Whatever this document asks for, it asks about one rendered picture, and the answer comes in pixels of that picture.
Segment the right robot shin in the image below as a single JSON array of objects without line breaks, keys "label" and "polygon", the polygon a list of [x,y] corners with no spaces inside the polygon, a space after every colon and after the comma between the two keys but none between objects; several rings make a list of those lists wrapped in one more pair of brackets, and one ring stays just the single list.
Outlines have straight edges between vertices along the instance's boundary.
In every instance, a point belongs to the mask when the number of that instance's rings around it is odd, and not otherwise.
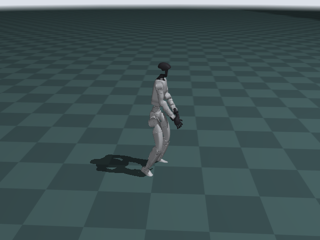
[{"label": "right robot shin", "polygon": [[149,154],[148,161],[144,169],[146,171],[149,170],[152,167],[152,165],[157,161],[157,159],[160,157],[160,155],[161,155],[161,152],[158,154],[157,148],[153,147],[152,151]]}]

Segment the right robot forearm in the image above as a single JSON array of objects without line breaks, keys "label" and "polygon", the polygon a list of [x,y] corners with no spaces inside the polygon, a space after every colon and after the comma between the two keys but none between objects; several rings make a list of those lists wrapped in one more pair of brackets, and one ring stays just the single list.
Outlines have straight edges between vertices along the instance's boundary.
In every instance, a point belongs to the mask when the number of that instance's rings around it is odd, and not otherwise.
[{"label": "right robot forearm", "polygon": [[163,111],[165,111],[165,113],[167,114],[167,116],[171,117],[172,119],[174,119],[176,116],[173,114],[173,112],[169,109],[168,104],[166,101],[162,102],[162,107],[163,107]]}]

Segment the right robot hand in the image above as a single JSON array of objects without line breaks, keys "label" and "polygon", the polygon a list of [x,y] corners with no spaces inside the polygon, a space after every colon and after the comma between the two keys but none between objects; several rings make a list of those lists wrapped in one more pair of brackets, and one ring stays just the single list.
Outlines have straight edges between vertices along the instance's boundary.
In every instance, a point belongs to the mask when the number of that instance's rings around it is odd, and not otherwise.
[{"label": "right robot hand", "polygon": [[[170,117],[170,119],[172,121],[174,121],[174,124],[176,125],[177,129],[179,129],[180,127],[182,127],[183,123],[181,121],[183,121],[182,119],[178,119],[177,117],[175,117],[174,119],[172,119]],[[179,127],[178,127],[179,126]]]}]

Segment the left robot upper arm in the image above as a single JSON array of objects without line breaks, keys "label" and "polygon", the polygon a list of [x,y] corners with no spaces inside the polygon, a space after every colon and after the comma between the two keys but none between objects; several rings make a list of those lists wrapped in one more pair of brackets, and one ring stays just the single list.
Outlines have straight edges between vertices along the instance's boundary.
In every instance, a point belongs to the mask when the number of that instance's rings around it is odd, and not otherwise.
[{"label": "left robot upper arm", "polygon": [[[166,78],[164,78],[164,79],[166,79]],[[166,81],[167,81],[167,79],[166,79]],[[168,99],[170,99],[170,98],[171,98],[171,95],[168,93],[168,86],[167,86],[167,91],[166,91],[166,93],[165,93],[164,99],[165,99],[165,100],[168,100]]]}]

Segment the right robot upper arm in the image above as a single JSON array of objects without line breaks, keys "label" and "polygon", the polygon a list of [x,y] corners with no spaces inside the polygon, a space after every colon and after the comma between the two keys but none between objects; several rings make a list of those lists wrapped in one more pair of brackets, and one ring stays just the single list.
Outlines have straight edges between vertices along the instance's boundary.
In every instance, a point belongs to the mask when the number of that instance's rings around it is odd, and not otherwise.
[{"label": "right robot upper arm", "polygon": [[155,85],[155,89],[156,89],[156,92],[157,92],[157,97],[158,97],[158,102],[159,102],[159,105],[161,107],[162,106],[162,102],[164,101],[164,92],[163,92],[163,84],[162,82],[157,82],[156,85]]}]

